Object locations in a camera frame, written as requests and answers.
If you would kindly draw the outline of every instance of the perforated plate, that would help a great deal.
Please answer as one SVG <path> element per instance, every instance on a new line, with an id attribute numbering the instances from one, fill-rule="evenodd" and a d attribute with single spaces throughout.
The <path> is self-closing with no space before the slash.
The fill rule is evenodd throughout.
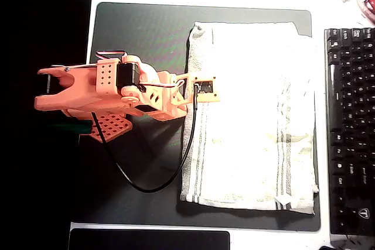
<path id="1" fill-rule="evenodd" d="M 132 129 L 132 123 L 119 114 L 101 115 L 98 121 L 107 142 Z M 101 142 L 96 125 L 93 125 L 90 136 Z"/>

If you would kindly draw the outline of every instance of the wire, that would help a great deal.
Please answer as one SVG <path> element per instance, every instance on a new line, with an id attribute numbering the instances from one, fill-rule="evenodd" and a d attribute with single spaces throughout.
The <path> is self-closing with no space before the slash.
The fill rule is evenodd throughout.
<path id="1" fill-rule="evenodd" d="M 157 82 L 146 82 L 146 83 L 139 83 L 140 85 L 144 85 L 144 86 L 156 86 L 156 87 L 163 87 L 163 88 L 179 88 L 181 86 L 183 86 L 185 83 L 185 80 L 181 79 L 179 81 L 177 81 L 177 83 L 171 83 L 171 84 L 168 84 L 168 83 L 157 83 Z"/>
<path id="2" fill-rule="evenodd" d="M 51 67 L 64 67 L 66 69 L 80 69 L 83 67 L 96 67 L 96 64 L 79 64 L 78 66 L 64 66 L 63 64 L 52 64 Z"/>
<path id="3" fill-rule="evenodd" d="M 99 59 L 105 60 L 105 59 L 110 59 L 110 58 L 104 55 L 119 55 L 119 54 L 122 56 L 126 56 L 127 52 L 125 52 L 125 50 L 96 51 L 95 56 L 97 56 Z"/>
<path id="4" fill-rule="evenodd" d="M 118 162 L 117 162 L 114 154 L 112 153 L 112 150 L 111 150 L 110 146 L 105 141 L 105 137 L 103 135 L 103 132 L 101 131 L 100 124 L 99 124 L 99 121 L 98 121 L 98 118 L 97 118 L 95 112 L 91 113 L 92 116 L 93 116 L 93 118 L 94 118 L 95 125 L 98 128 L 98 133 L 100 135 L 101 141 L 103 142 L 105 150 L 107 151 L 108 155 L 110 156 L 110 158 L 112 159 L 112 161 L 114 162 L 114 164 L 119 168 L 119 170 L 121 171 L 121 173 L 128 180 L 129 184 L 133 188 L 135 188 L 136 190 L 141 191 L 143 193 L 156 193 L 157 191 L 161 191 L 165 187 L 168 187 L 174 181 L 174 179 L 177 177 L 177 175 L 180 173 L 180 171 L 182 170 L 182 167 L 185 164 L 186 158 L 187 158 L 188 153 L 190 151 L 190 147 L 191 147 L 191 145 L 193 143 L 194 130 L 195 130 L 195 121 L 196 121 L 196 115 L 197 115 L 197 95 L 198 95 L 198 89 L 197 89 L 196 86 L 197 85 L 194 85 L 192 131 L 190 133 L 189 141 L 187 143 L 185 153 L 183 154 L 180 166 L 177 168 L 176 172 L 174 172 L 174 174 L 172 175 L 172 177 L 169 178 L 168 181 L 166 181 L 164 184 L 162 184 L 161 186 L 156 187 L 154 189 L 147 190 L 147 189 L 144 189 L 142 187 L 137 186 L 135 183 L 133 183 L 133 181 L 129 178 L 129 176 L 123 171 L 123 169 L 121 168 L 121 166 L 118 164 Z"/>

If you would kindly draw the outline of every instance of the desk mat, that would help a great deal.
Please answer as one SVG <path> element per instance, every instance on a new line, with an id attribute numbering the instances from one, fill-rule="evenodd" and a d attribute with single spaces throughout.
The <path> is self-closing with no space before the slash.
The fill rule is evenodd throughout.
<path id="1" fill-rule="evenodd" d="M 100 3 L 97 7 L 91 62 L 96 50 L 125 49 L 157 71 L 185 72 L 188 37 L 194 22 L 293 22 L 301 35 L 311 36 L 308 11 Z M 145 188 L 166 181 L 181 159 L 183 119 L 156 121 L 131 118 L 133 130 L 110 142 L 120 165 Z M 100 224 L 185 225 L 317 231 L 315 216 L 289 211 L 231 210 L 179 200 L 181 177 L 155 193 L 134 190 L 112 164 L 101 143 L 80 138 L 74 180 L 72 221 Z"/>

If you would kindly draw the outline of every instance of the black cable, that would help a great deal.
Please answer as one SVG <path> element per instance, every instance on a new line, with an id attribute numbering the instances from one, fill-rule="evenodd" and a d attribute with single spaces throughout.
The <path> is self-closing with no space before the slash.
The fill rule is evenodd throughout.
<path id="1" fill-rule="evenodd" d="M 112 153 L 112 150 L 110 148 L 110 146 L 108 145 L 108 143 L 105 141 L 105 137 L 103 135 L 103 132 L 101 131 L 101 128 L 100 128 L 100 124 L 99 124 L 99 121 L 98 121 L 98 118 L 95 114 L 95 112 L 92 112 L 92 116 L 94 118 L 94 122 L 95 122 L 95 125 L 96 127 L 98 128 L 98 132 L 99 132 L 99 135 L 100 135 L 100 138 L 101 138 L 101 141 L 103 142 L 103 145 L 104 145 L 104 148 L 105 150 L 107 151 L 108 155 L 110 156 L 110 158 L 112 159 L 112 161 L 116 164 L 116 166 L 119 168 L 119 170 L 121 171 L 121 173 L 124 175 L 124 177 L 128 180 L 129 184 L 135 188 L 136 190 L 139 190 L 143 193 L 156 193 L 157 191 L 161 191 L 162 189 L 164 189 L 165 187 L 168 187 L 173 181 L 174 179 L 177 177 L 177 175 L 180 173 L 180 171 L 182 170 L 182 166 L 185 164 L 185 161 L 186 161 L 186 158 L 188 156 L 188 153 L 190 151 L 190 147 L 193 143 L 193 137 L 194 137 L 194 130 L 195 130 L 195 121 L 196 121 L 196 115 L 197 115 L 197 94 L 198 94 L 198 87 L 196 87 L 194 85 L 194 97 L 193 97 L 193 121 L 192 121 L 192 131 L 190 133 L 190 137 L 189 137 L 189 141 L 187 143 L 187 146 L 186 146 L 186 150 L 185 150 L 185 153 L 183 154 L 183 157 L 182 157 L 182 160 L 181 160 L 181 164 L 180 166 L 178 167 L 178 169 L 176 170 L 176 172 L 172 175 L 171 178 L 169 178 L 168 181 L 166 181 L 164 184 L 162 184 L 161 186 L 159 187 L 156 187 L 154 189 L 150 189 L 150 190 L 147 190 L 147 189 L 143 189 L 142 187 L 139 187 L 137 186 L 135 183 L 133 183 L 133 181 L 129 178 L 129 176 L 123 171 L 123 169 L 121 168 L 121 166 L 118 164 L 118 162 L 116 161 L 116 158 L 114 156 L 114 154 Z"/>

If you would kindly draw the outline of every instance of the black background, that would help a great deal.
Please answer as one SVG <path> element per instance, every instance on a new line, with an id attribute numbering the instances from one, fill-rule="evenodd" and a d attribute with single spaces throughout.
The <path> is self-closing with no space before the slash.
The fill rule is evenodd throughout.
<path id="1" fill-rule="evenodd" d="M 2 217 L 9 240 L 4 249 L 22 244 L 67 249 L 77 136 L 46 129 L 51 117 L 34 110 L 33 100 L 41 91 L 40 68 L 85 62 L 91 0 L 5 3 L 2 11 L 9 21 L 2 35 L 11 49 L 3 50 Z"/>

